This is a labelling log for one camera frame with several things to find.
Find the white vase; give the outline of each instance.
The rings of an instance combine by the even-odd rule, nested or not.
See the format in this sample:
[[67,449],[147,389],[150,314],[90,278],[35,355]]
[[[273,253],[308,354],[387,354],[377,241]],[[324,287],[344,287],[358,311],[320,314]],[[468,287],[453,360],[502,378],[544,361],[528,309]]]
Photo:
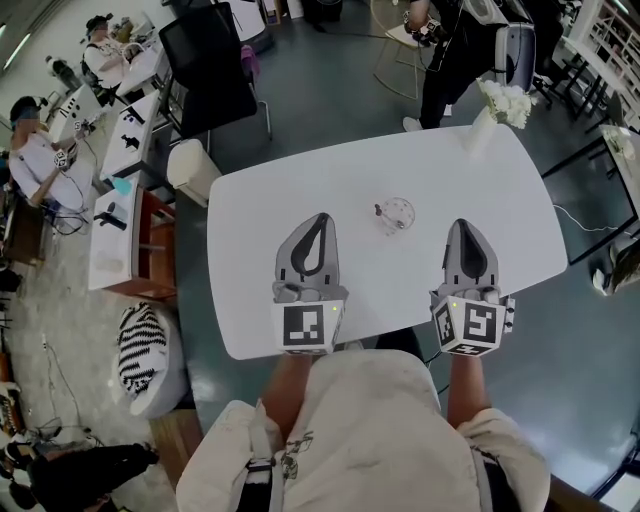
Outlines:
[[497,125],[498,122],[491,116],[489,107],[484,107],[464,140],[464,147],[472,158],[479,158],[484,154]]

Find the white cable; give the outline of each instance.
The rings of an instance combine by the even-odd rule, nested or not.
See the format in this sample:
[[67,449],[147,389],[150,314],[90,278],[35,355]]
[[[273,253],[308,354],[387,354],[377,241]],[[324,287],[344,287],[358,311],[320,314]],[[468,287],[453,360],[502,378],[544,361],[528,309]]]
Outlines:
[[[554,208],[558,208],[558,210],[562,210],[564,213],[567,214],[567,216],[573,221],[575,222],[580,229],[582,229],[582,231],[589,231],[589,232],[593,232],[593,231],[615,231],[616,229],[618,229],[617,227],[613,227],[613,226],[604,226],[602,228],[593,228],[593,229],[589,229],[589,228],[585,228],[582,224],[580,224],[580,222],[575,219],[567,210],[565,210],[562,206],[559,206],[557,204],[553,205]],[[631,233],[629,233],[628,231],[624,232],[625,235],[627,235],[630,238],[633,238],[634,240],[637,240],[637,238],[631,236]]]

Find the shoe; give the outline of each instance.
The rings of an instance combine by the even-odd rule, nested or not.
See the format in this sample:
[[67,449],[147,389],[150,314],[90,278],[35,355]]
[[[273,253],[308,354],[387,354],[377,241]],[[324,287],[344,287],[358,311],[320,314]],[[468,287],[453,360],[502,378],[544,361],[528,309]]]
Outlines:
[[609,247],[609,259],[611,260],[611,264],[615,267],[616,263],[618,262],[618,254],[620,254],[620,251],[618,249],[616,249],[615,244],[611,244],[611,246]]
[[420,121],[413,117],[405,117],[402,120],[402,126],[404,127],[405,132],[419,132],[423,129]]
[[609,294],[604,289],[604,281],[605,281],[604,273],[602,272],[602,270],[597,269],[593,273],[593,277],[591,278],[591,282],[593,283],[593,287],[596,290],[598,290],[602,295],[604,295],[606,297]]

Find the fluorescent light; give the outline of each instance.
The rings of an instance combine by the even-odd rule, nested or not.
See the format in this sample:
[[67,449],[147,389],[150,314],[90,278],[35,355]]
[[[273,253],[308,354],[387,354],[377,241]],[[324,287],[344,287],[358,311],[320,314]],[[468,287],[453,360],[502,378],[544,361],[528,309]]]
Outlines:
[[620,0],[613,0],[613,2],[620,7],[620,9],[625,13],[625,14],[629,14],[629,9],[627,9],[624,4],[620,1]]
[[18,45],[18,47],[15,50],[13,50],[13,53],[11,54],[11,57],[9,57],[9,59],[7,60],[7,63],[4,65],[4,68],[2,68],[3,70],[5,70],[5,69],[7,69],[9,67],[9,64],[11,64],[11,61],[13,61],[13,59],[16,58],[16,55],[18,55],[18,52],[27,43],[27,41],[29,40],[30,37],[31,37],[31,34],[27,34],[26,36],[24,36],[22,38],[22,41],[20,41],[20,44]]

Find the white wall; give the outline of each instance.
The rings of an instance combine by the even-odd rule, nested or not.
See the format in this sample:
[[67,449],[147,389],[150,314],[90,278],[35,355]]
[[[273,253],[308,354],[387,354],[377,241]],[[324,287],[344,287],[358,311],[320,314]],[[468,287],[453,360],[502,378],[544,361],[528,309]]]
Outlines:
[[156,28],[173,21],[169,7],[161,0],[72,0],[33,35],[0,79],[0,114],[9,117],[9,111],[21,96],[48,96],[61,88],[56,78],[49,76],[44,59],[47,55],[61,57],[76,67],[82,59],[85,25],[98,14],[113,13],[113,21],[123,16],[136,19],[144,11]]

